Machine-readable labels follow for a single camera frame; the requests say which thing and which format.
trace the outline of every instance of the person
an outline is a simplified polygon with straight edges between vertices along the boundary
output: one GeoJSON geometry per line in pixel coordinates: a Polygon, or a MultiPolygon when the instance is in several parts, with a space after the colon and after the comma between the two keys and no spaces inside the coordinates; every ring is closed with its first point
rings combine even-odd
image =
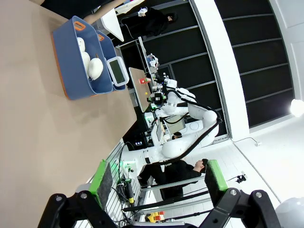
{"type": "MultiPolygon", "coordinates": [[[[206,172],[206,165],[208,159],[202,159],[195,163],[194,166],[187,164],[185,161],[179,160],[170,165],[165,166],[164,172],[162,172],[160,165],[149,164],[144,167],[144,170],[139,175],[139,183],[142,186],[148,184],[148,179],[152,176],[155,182],[159,185],[174,183],[178,181],[184,181],[201,176],[202,173],[206,172]]],[[[182,184],[174,187],[162,189],[162,198],[170,199],[183,195],[182,188],[191,183],[182,184]]]]}
{"type": "Polygon", "coordinates": [[[176,133],[173,134],[172,140],[174,140],[174,139],[179,139],[179,138],[181,138],[181,137],[182,137],[181,133],[180,133],[180,132],[176,132],[176,133]]]}
{"type": "MultiPolygon", "coordinates": [[[[142,36],[158,36],[177,19],[178,15],[176,13],[163,14],[153,8],[147,8],[144,15],[123,18],[121,20],[121,30],[124,42],[130,42],[142,36]]],[[[113,38],[112,42],[114,46],[122,44],[117,38],[113,38]]]]}
{"type": "Polygon", "coordinates": [[[92,24],[125,0],[31,0],[67,19],[78,16],[92,24]]]}

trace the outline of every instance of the blue storage bin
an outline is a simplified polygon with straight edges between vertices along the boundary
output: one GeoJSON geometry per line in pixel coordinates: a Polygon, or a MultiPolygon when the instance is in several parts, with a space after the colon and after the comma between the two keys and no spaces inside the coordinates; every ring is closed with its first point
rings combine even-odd
{"type": "MultiPolygon", "coordinates": [[[[100,46],[101,46],[101,49],[104,53],[105,59],[108,60],[108,59],[111,59],[113,57],[116,57],[116,52],[115,52],[115,49],[114,49],[114,46],[113,46],[113,43],[112,43],[111,39],[107,35],[102,33],[101,31],[97,30],[96,32],[99,36],[100,46]]],[[[126,88],[125,85],[115,86],[113,84],[113,90],[121,91],[121,90],[124,90],[125,88],[126,88]]]]}
{"type": "Polygon", "coordinates": [[[95,29],[77,16],[73,16],[58,29],[53,31],[55,55],[66,96],[71,100],[106,94],[113,90],[112,80],[107,70],[105,57],[95,29]],[[104,69],[94,81],[87,79],[81,58],[77,37],[85,41],[85,52],[90,58],[96,54],[104,69]]]}

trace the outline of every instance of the hand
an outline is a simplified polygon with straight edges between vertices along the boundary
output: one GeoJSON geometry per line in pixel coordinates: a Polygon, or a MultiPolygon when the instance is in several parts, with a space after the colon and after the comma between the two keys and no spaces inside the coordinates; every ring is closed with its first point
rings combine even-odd
{"type": "Polygon", "coordinates": [[[90,14],[90,15],[86,16],[84,18],[84,21],[87,22],[90,25],[93,24],[96,21],[95,15],[94,14],[90,14]]]}

